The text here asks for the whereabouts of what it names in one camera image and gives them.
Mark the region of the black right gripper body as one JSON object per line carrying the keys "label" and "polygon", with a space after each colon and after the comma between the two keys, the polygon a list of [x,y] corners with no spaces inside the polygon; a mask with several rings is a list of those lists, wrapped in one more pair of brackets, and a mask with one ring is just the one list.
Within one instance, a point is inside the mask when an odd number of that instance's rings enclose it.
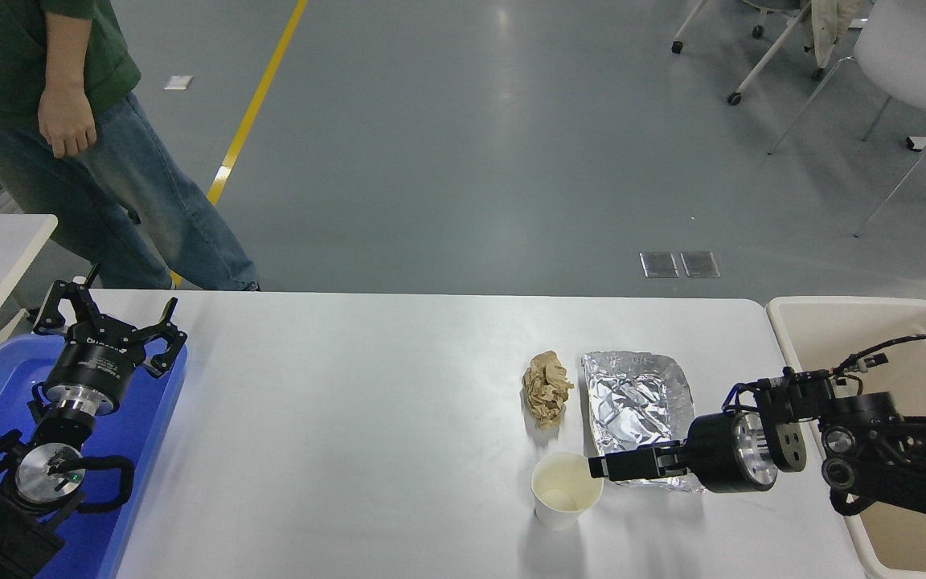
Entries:
{"label": "black right gripper body", "polygon": [[699,483],[712,492],[747,492],[744,465],[736,453],[739,412],[719,412],[691,422],[685,441],[685,462]]}

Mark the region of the person's left hand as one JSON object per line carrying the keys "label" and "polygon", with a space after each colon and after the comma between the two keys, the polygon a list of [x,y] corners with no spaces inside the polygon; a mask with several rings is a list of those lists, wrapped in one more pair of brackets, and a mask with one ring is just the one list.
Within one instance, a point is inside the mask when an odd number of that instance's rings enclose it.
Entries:
{"label": "person's left hand", "polygon": [[98,142],[98,129],[84,89],[49,82],[38,104],[38,129],[54,158],[73,158]]}

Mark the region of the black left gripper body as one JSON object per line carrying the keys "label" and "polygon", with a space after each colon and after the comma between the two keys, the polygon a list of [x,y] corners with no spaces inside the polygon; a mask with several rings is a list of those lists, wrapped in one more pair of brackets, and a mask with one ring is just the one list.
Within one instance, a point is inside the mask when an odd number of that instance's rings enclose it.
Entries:
{"label": "black left gripper body", "polygon": [[136,367],[145,360],[145,341],[139,340],[138,330],[70,326],[64,340],[64,349],[45,379],[45,399],[120,404]]}

